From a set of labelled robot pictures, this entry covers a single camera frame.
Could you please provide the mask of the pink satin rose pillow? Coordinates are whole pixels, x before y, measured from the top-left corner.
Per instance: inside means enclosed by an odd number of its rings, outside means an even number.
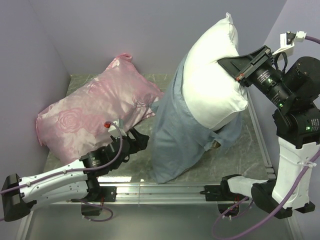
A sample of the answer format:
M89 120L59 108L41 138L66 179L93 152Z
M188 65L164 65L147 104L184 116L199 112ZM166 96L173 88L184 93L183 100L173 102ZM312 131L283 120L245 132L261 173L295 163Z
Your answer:
M38 141L69 164L112 142L105 122L121 119L128 131L155 115L150 106L163 95L137 71L131 55L121 54L101 74L37 115Z

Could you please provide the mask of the white pillow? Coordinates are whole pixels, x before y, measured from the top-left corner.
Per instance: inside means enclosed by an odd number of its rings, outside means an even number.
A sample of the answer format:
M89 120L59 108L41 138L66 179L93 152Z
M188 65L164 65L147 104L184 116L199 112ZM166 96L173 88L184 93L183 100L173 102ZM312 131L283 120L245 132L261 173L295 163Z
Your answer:
M238 32L228 12L202 34L186 56L182 95L193 117L212 131L227 125L249 105L246 90L218 63L237 56Z

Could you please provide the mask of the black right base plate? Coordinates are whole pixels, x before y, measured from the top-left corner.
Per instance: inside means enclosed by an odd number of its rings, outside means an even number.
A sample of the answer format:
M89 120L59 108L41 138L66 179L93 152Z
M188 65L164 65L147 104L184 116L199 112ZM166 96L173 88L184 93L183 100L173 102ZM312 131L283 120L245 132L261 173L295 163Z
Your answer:
M232 193L228 186L220 185L205 185L204 190L199 192L205 196L206 202L216 202L218 211L222 214L227 209L231 209L226 214L226 217L235 217L240 212L240 207L231 208L235 203L244 198L241 194Z

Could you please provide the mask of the aluminium frame rail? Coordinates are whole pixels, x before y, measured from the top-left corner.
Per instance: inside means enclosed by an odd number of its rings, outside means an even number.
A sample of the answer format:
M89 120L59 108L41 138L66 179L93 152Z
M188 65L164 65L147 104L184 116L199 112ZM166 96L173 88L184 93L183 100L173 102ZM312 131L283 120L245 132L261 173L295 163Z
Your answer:
M262 179L274 176L273 165L256 123L254 108L242 116L239 140L225 154L207 152L177 179L155 184L147 170L150 153L134 155L129 163L102 177L103 186L116 187L115 202L97 222L81 217L81 205L63 201L42 207L21 222L19 240L214 240L240 234L266 217L249 202L236 218L219 215L231 201L207 201L205 186L218 186L223 176L242 174Z

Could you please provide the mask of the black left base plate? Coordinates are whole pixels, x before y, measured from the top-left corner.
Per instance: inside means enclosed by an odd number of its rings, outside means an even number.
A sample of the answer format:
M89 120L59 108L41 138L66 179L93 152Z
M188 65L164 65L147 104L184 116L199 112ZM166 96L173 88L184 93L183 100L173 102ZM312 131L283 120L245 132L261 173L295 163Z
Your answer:
M85 217L98 217L103 211L106 203L116 201L117 188L115 186L100 186L97 189L91 189L88 195L82 198L82 201L95 206L81 202L79 199L71 199L72 203L81 203L81 213Z

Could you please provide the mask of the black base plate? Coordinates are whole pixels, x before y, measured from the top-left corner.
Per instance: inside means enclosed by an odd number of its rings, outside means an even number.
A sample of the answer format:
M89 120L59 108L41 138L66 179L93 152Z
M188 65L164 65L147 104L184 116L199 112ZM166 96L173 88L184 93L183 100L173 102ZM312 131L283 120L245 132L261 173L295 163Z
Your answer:
M88 195L82 198L82 201L95 206L81 202L79 199L71 199L72 203L81 203L81 213L85 217L98 217L103 211L106 203L116 201L117 188L115 186L100 186L97 189L91 189Z
M231 208L235 203L244 198L241 194L232 193L228 186L220 185L205 185L204 190L199 192L205 196L206 202L216 202L218 211L222 214L227 209L231 209L226 214L226 217L235 217L240 212L240 207Z

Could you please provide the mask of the blue-grey pillowcase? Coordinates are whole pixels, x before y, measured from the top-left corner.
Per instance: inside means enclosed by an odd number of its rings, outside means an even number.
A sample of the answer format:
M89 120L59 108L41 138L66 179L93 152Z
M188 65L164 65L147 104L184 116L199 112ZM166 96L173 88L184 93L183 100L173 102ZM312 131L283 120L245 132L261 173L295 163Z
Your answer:
M167 183L193 167L214 143L222 150L230 147L242 130L240 116L217 132L196 121L182 94L184 64L182 60L164 97L151 107L155 121L150 174L157 184Z

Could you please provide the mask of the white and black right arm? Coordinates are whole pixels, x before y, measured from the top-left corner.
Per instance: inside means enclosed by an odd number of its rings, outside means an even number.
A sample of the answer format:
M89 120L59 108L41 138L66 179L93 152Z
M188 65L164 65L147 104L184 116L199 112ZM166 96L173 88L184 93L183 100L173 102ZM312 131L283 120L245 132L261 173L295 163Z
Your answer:
M314 101L320 94L320 62L300 57L290 68L279 69L278 58L267 46L218 64L244 87L255 86L276 107L272 117L279 144L279 163L274 180L256 180L234 174L223 177L220 194L226 200L236 195L251 198L261 210L278 219L293 211L309 213L315 205L309 198L312 169L320 151L320 111Z

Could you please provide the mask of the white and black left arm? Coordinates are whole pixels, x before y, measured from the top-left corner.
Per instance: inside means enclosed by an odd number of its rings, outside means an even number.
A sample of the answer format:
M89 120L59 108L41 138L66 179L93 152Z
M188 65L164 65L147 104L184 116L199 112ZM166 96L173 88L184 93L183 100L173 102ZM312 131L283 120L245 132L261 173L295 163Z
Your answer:
M131 128L111 139L107 146L54 170L25 177L8 175L0 191L1 220L13 222L38 208L65 200L96 201L101 195L98 178L128 162L132 154L145 150L150 138Z

